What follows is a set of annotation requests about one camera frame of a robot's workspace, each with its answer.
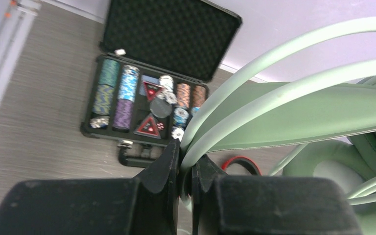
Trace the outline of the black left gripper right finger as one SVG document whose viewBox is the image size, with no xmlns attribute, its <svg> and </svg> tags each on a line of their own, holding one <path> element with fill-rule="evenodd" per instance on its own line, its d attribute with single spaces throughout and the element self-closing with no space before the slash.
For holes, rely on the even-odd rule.
<svg viewBox="0 0 376 235">
<path fill-rule="evenodd" d="M 208 156 L 191 170 L 196 235 L 359 235 L 341 188 L 308 177 L 228 175 Z"/>
</svg>

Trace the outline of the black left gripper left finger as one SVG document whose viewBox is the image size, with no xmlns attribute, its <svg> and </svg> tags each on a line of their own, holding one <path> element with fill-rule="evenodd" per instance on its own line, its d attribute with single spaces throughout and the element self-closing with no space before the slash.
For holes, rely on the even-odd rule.
<svg viewBox="0 0 376 235">
<path fill-rule="evenodd" d="M 0 235 L 174 235 L 180 142 L 132 178 L 29 180 L 0 204 Z"/>
</svg>

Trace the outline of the red headphones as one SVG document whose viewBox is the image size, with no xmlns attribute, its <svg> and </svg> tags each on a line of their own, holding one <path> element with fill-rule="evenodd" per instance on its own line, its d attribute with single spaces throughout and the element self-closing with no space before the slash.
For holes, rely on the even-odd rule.
<svg viewBox="0 0 376 235">
<path fill-rule="evenodd" d="M 222 164 L 221 168 L 223 171 L 225 171 L 229 166 L 233 164 L 241 165 L 252 175 L 262 176 L 261 170 L 258 165 L 253 160 L 245 156 L 231 157 Z"/>
</svg>

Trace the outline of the mint green headphones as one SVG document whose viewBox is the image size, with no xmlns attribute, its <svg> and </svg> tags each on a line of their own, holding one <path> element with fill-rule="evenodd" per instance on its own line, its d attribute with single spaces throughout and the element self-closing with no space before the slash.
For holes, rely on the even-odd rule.
<svg viewBox="0 0 376 235">
<path fill-rule="evenodd" d="M 191 170 L 201 157 L 217 151 L 292 145 L 294 149 L 264 177 L 335 182 L 355 213 L 361 235 L 376 235 L 376 59 L 294 82 L 246 84 L 253 75 L 302 49 L 367 32 L 376 32 L 376 17 L 303 34 L 254 59 L 211 95 L 192 118 L 181 143 L 180 197 L 192 216 Z"/>
</svg>

